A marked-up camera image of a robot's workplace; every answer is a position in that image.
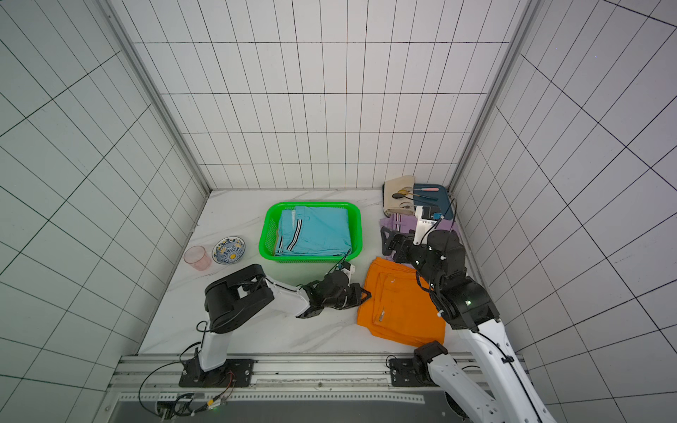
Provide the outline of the purple pants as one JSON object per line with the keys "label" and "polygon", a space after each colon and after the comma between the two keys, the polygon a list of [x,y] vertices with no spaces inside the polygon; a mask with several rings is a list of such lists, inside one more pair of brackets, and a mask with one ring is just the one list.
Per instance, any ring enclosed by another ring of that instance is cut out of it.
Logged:
{"label": "purple pants", "polygon": [[458,232],[458,225],[452,223],[450,220],[442,220],[436,227],[434,227],[436,220],[419,220],[414,215],[403,215],[393,213],[390,217],[385,217],[380,220],[381,227],[387,227],[392,231],[402,234],[412,234],[414,236],[414,244],[425,243],[429,235],[435,230],[456,231]]}

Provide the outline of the orange pants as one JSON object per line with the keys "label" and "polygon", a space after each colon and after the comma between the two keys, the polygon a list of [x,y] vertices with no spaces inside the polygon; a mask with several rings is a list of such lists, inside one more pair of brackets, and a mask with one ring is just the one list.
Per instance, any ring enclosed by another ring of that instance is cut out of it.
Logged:
{"label": "orange pants", "polygon": [[444,343],[447,324],[417,284],[414,269],[378,257],[363,287],[371,298],[359,306],[357,324],[371,335],[411,347]]}

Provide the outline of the teal pants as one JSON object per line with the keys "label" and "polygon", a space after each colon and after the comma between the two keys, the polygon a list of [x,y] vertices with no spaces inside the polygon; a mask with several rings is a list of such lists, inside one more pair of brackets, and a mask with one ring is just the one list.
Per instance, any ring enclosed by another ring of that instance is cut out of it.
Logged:
{"label": "teal pants", "polygon": [[343,257],[351,251],[346,209],[295,206],[281,212],[276,257]]}

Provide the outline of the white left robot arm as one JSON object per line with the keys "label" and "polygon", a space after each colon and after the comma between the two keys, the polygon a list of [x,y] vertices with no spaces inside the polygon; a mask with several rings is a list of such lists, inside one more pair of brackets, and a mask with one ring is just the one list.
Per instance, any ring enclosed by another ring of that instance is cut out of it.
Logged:
{"label": "white left robot arm", "polygon": [[233,332],[270,307],[298,319],[320,315],[324,309],[358,308],[372,293],[352,281],[354,266],[342,260],[324,278],[291,286],[268,277],[259,264],[249,265],[205,289],[208,313],[203,338],[192,347],[192,357],[182,362],[182,388],[216,389],[250,386],[255,361],[229,359]]}

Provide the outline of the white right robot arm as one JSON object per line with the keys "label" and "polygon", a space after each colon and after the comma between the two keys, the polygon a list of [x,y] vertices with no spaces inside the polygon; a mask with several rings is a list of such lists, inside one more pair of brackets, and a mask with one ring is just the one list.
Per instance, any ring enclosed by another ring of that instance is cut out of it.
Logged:
{"label": "white right robot arm", "polygon": [[468,343],[488,389],[474,382],[437,341],[414,352],[421,381],[442,388],[453,412],[466,421],[554,421],[519,363],[495,303],[468,276],[458,234],[435,229],[416,243],[413,234],[384,227],[381,237],[384,254],[410,264],[418,280],[426,282],[424,290],[439,317]]}

